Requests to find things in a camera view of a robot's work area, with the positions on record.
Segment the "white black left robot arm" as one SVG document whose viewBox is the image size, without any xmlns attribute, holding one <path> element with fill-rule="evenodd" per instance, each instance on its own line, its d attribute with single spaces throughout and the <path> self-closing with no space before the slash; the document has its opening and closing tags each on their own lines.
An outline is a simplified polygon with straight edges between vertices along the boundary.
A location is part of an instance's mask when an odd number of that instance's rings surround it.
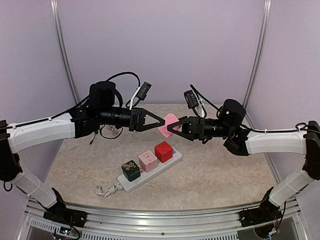
<svg viewBox="0 0 320 240">
<path fill-rule="evenodd" d="M 102 125 L 144 132 L 165 124 L 164 119 L 134 103 L 124 107 L 113 79 L 111 76 L 92 84 L 87 97 L 62 113 L 23 123 L 0 122 L 0 180 L 34 198 L 61 223 L 70 218 L 63 198 L 20 163 L 20 151 L 52 141 L 86 137 Z"/>
</svg>

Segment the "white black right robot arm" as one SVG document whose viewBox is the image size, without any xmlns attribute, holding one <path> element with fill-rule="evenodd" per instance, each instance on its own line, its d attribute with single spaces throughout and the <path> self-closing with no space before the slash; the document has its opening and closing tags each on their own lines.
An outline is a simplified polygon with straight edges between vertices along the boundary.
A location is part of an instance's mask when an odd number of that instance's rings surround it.
<svg viewBox="0 0 320 240">
<path fill-rule="evenodd" d="M 184 116 L 167 126 L 167 130 L 190 141 L 206 144 L 223 138 L 224 147 L 236 156 L 260 153 L 293 153 L 305 156 L 304 164 L 272 187 L 256 210 L 256 218 L 266 222 L 286 200 L 320 179 L 320 126 L 316 121 L 297 123 L 293 129 L 257 130 L 242 122 L 246 109 L 235 99 L 226 99 L 216 109 L 216 118 Z"/>
</svg>

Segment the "pink cube socket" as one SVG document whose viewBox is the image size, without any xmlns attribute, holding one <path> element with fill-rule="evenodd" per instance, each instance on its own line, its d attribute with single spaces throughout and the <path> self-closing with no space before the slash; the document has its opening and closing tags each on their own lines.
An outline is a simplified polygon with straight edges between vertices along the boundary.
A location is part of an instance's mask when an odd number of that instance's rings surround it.
<svg viewBox="0 0 320 240">
<path fill-rule="evenodd" d="M 158 158 L 151 150 L 147 150 L 146 152 L 140 154 L 138 156 L 138 160 L 139 165 L 146 173 L 149 173 L 158 167 Z"/>
</svg>

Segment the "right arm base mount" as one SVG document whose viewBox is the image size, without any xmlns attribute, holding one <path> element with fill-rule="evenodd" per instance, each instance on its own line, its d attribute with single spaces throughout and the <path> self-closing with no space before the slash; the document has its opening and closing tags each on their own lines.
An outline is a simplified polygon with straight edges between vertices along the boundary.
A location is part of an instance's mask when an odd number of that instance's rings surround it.
<svg viewBox="0 0 320 240">
<path fill-rule="evenodd" d="M 260 207 L 244 209 L 240 211 L 238 215 L 242 227 L 259 225 L 282 218 L 282 212 L 279 208 L 276 208 L 274 211 Z"/>
</svg>

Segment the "red cube socket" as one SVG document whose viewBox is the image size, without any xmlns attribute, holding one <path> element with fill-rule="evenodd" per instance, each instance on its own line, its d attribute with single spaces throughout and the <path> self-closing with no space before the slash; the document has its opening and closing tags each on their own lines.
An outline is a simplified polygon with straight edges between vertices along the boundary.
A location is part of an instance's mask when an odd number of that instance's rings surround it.
<svg viewBox="0 0 320 240">
<path fill-rule="evenodd" d="M 161 163 L 165 163 L 173 157 L 173 147 L 163 141 L 154 147 L 154 154 Z"/>
</svg>

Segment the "black power adapter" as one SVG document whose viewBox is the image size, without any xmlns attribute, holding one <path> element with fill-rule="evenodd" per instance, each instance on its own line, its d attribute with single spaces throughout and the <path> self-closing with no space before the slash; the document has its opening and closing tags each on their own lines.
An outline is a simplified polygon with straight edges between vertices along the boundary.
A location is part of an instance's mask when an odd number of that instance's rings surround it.
<svg viewBox="0 0 320 240">
<path fill-rule="evenodd" d="M 108 130 L 112 136 L 105 136 L 103 134 L 104 130 Z M 107 139 L 107 140 L 115 140 L 117 139 L 122 133 L 123 133 L 124 128 L 118 127 L 118 126 L 114 126 L 114 125 L 102 125 L 99 130 L 94 131 L 94 135 L 92 140 L 89 142 L 89 145 L 92 145 L 93 142 L 95 141 L 95 139 L 97 138 L 98 135 L 100 135 L 103 139 Z"/>
</svg>

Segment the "dark green cube socket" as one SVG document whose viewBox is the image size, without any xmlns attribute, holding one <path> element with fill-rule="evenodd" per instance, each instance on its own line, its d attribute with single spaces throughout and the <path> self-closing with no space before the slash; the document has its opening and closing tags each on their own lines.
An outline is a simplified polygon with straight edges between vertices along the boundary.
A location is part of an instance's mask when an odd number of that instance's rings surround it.
<svg viewBox="0 0 320 240">
<path fill-rule="evenodd" d="M 130 160 L 121 166 L 122 172 L 129 182 L 138 179 L 141 176 L 140 167 Z"/>
</svg>

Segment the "white power strip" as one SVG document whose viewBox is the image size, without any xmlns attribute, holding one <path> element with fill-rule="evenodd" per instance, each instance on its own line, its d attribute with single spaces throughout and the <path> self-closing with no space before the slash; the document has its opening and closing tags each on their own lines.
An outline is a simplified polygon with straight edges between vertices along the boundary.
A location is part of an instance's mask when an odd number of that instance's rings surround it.
<svg viewBox="0 0 320 240">
<path fill-rule="evenodd" d="M 141 187 L 143 184 L 162 174 L 163 172 L 170 169 L 172 166 L 180 162 L 183 158 L 183 155 L 173 147 L 173 156 L 171 159 L 162 163 L 158 160 L 158 166 L 150 172 L 145 172 L 142 168 L 140 168 L 140 177 L 133 181 L 129 181 L 124 174 L 121 174 L 117 177 L 118 182 L 122 186 L 123 190 L 126 193 L 130 193 L 133 190 Z"/>
</svg>

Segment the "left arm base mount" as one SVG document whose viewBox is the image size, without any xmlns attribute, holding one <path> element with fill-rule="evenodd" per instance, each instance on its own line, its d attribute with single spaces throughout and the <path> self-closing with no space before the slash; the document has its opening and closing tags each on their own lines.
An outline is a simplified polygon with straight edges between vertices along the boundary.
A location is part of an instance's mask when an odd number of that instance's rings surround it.
<svg viewBox="0 0 320 240">
<path fill-rule="evenodd" d="M 88 213 L 85 211 L 69 208 L 55 213 L 46 210 L 43 214 L 43 217 L 47 220 L 79 228 L 83 228 L 85 226 L 87 216 Z"/>
</svg>

